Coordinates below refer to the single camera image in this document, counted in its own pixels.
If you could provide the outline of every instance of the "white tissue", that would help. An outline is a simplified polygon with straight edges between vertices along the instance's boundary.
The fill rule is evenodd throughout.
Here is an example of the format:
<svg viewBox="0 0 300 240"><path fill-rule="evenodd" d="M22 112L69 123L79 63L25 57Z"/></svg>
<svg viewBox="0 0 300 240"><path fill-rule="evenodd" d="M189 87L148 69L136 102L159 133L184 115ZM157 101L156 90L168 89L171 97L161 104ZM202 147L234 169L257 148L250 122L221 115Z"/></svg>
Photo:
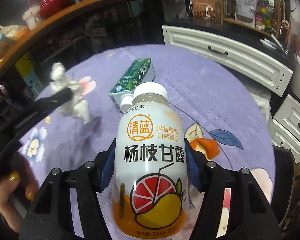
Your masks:
<svg viewBox="0 0 300 240"><path fill-rule="evenodd" d="M50 82L50 85L54 94L66 87L70 88L73 92L72 99L58 107L57 110L63 116L83 119L83 123L88 123L90 121L88 102L81 96L83 86L79 81L64 75L65 71L63 64L58 62L53 64L50 74L50 78L53 80L53 82Z"/></svg>

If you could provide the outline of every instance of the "screw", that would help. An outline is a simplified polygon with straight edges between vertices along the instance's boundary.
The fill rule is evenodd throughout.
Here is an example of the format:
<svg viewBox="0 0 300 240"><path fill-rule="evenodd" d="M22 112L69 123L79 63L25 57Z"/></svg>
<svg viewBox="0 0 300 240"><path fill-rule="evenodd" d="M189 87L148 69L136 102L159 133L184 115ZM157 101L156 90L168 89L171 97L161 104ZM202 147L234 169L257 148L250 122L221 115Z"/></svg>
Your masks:
<svg viewBox="0 0 300 240"><path fill-rule="evenodd" d="M92 168L93 165L94 165L94 164L93 164L92 161L86 162L86 163L84 164L84 166L85 166L86 168Z"/></svg>
<svg viewBox="0 0 300 240"><path fill-rule="evenodd" d="M247 175L250 173L250 171L247 169L247 168L242 168L241 172L244 174L244 175Z"/></svg>
<svg viewBox="0 0 300 240"><path fill-rule="evenodd" d="M57 175L59 172L60 172L60 169L59 169L59 168L54 168L54 169L51 171L51 173L52 173L53 175Z"/></svg>
<svg viewBox="0 0 300 240"><path fill-rule="evenodd" d="M215 166L217 166L215 162L208 162L207 165L210 168L215 168Z"/></svg>

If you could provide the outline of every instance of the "bottle label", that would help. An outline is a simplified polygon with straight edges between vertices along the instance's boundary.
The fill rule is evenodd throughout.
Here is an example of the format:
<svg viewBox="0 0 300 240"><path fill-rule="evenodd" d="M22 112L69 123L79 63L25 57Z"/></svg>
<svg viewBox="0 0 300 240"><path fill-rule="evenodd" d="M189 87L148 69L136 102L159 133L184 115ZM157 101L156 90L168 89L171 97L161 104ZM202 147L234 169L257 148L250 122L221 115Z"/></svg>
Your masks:
<svg viewBox="0 0 300 240"><path fill-rule="evenodd" d="M165 238L188 213L181 122L168 106L142 102L122 117L116 141L113 217L128 236Z"/></svg>

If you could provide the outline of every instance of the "table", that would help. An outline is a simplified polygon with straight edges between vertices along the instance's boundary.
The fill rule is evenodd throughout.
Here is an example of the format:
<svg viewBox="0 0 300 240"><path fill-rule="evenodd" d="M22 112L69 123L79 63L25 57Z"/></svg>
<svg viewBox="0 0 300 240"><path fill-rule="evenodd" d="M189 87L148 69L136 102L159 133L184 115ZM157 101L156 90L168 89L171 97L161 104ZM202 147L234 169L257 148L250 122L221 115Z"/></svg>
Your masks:
<svg viewBox="0 0 300 240"><path fill-rule="evenodd" d="M275 177L274 153L266 122L246 88L224 67L188 49L176 46L144 45L111 49L96 54L67 71L84 83L82 94L89 103L90 122L62 117L53 112L40 121L22 139L20 152L32 165L41 185L54 167L63 171L77 169L108 149L117 135L122 113L117 112L108 96L109 90L136 58L151 57L155 82L169 95L171 108L179 115L187 138L219 141L221 152L213 160L226 169L252 170L268 200ZM47 87L40 97L51 95ZM32 140L39 140L29 154ZM224 234L229 213L230 192L225 191L224 212L219 234ZM172 239L187 239L198 215L203 194L190 187L189 219L184 229ZM112 182L101 194L100 206L113 239L126 240L112 219ZM75 192L71 195L76 234L82 235Z"/></svg>

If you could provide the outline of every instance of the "fingernail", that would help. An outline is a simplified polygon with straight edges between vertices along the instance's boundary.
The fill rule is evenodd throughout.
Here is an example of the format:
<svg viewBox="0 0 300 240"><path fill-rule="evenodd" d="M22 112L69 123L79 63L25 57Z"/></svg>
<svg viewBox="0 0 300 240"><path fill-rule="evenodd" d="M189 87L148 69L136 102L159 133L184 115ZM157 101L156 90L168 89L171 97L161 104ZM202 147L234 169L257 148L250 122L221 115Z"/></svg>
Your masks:
<svg viewBox="0 0 300 240"><path fill-rule="evenodd" d="M10 175L9 175L9 178L10 178L10 180L11 180L12 182L18 181L18 180L20 179L19 172L17 172L17 171L11 172Z"/></svg>
<svg viewBox="0 0 300 240"><path fill-rule="evenodd" d="M31 192L28 194L27 199L32 201L34 198L34 194L32 194Z"/></svg>

